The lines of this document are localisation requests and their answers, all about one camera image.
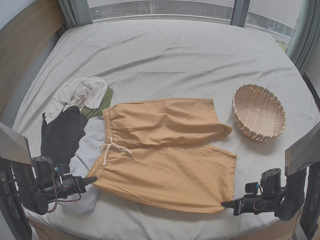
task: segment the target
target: basket rim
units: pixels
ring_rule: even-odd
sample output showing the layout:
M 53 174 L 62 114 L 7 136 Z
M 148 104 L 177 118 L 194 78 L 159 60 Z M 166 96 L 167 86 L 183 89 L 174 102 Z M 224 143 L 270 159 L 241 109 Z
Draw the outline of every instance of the basket rim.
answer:
M 263 91 L 263 92 L 269 92 L 269 94 L 273 94 L 273 100 L 277 99 L 277 103 L 280 102 L 280 107 L 283 108 L 282 110 L 282 113 L 283 113 L 283 119 L 284 119 L 284 123 L 283 123 L 283 127 L 282 127 L 282 130 L 280 130 L 277 134 L 274 134 L 274 135 L 265 135 L 265 134 L 261 134 L 259 133 L 257 130 L 254 130 L 254 129 L 250 129 L 248 128 L 242 121 L 241 121 L 241 118 L 239 118 L 238 116 L 238 113 L 237 113 L 237 110 L 236 110 L 236 105 L 235 105 L 235 97 L 236 97 L 236 94 L 238 92 L 238 90 L 240 88 L 243 88 L 245 86 L 245 88 L 247 88 L 248 86 L 250 88 L 252 87 L 257 87 L 259 90 Z M 286 116 L 286 111 L 281 103 L 281 101 L 278 99 L 278 97 L 272 92 L 270 91 L 269 89 L 263 87 L 263 86 L 260 86 L 258 84 L 253 84 L 253 83 L 247 83 L 247 84 L 244 84 L 242 86 L 240 86 L 239 88 L 237 88 L 237 90 L 233 93 L 233 97 L 232 97 L 232 112 L 233 112 L 233 117 L 234 117 L 234 120 L 241 126 L 241 130 L 246 134 L 252 134 L 254 135 L 255 134 L 255 137 L 254 138 L 260 138 L 262 140 L 271 140 L 271 139 L 274 139 L 276 137 L 278 137 L 280 134 L 282 134 L 282 132 L 284 131 L 285 127 L 286 127 L 286 124 L 287 124 L 287 116 Z

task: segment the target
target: white bed sheet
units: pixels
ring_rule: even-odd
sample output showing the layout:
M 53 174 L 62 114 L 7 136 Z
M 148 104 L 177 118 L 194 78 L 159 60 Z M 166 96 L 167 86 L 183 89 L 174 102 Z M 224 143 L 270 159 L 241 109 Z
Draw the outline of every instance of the white bed sheet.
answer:
M 24 98 L 14 129 L 40 155 L 41 114 L 58 88 L 72 78 L 99 76 L 113 89 L 111 105 L 173 97 L 213 98 L 219 121 L 233 127 L 210 144 L 237 154 L 234 198 L 247 182 L 280 167 L 285 184 L 285 149 L 306 134 L 320 115 L 294 64 L 274 39 L 256 30 L 184 20 L 133 20 L 68 30 L 60 38 Z M 255 83 L 272 90 L 287 114 L 276 139 L 256 142 L 236 126 L 231 99 L 237 87 Z M 233 216 L 161 209 L 100 191 L 92 214 L 58 206 L 28 217 L 82 238 L 229 239 L 269 226 L 273 213 Z

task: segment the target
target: building facade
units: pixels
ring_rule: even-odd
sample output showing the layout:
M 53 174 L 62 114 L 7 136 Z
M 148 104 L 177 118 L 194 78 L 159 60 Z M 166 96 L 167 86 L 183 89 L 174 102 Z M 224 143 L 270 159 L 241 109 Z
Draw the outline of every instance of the building facade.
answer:
M 230 24 L 235 0 L 88 0 L 94 22 L 185 19 Z M 302 0 L 250 0 L 246 28 L 287 44 Z

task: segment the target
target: black cloth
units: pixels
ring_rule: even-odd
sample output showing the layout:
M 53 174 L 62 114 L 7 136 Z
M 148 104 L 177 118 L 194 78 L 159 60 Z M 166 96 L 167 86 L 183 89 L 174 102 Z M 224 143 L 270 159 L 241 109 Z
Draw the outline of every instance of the black cloth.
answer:
M 41 155 L 50 157 L 54 165 L 69 164 L 79 148 L 79 140 L 85 136 L 88 119 L 80 114 L 77 106 L 61 112 L 47 125 L 42 114 Z

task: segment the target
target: drawstring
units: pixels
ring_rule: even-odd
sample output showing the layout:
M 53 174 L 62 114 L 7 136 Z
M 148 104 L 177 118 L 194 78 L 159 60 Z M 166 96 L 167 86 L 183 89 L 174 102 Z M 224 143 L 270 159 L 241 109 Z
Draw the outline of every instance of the drawstring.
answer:
M 105 154 L 104 159 L 103 159 L 102 171 L 104 171 L 104 167 L 105 167 L 105 165 L 108 163 L 108 162 L 107 162 L 107 156 L 108 156 L 110 150 L 111 150 L 113 147 L 114 147 L 114 148 L 117 148 L 117 149 L 118 149 L 119 151 L 121 151 L 121 152 L 129 153 L 129 154 L 131 155 L 132 160 L 134 160 L 134 157 L 132 156 L 132 152 L 131 152 L 129 149 L 127 149 L 126 147 L 123 147 L 123 146 L 120 146 L 120 145 L 114 143 L 114 142 L 112 141 L 112 137 L 110 137 L 110 142 L 111 142 L 110 144 L 103 144 L 103 145 L 99 146 L 99 148 L 106 148 L 106 154 Z

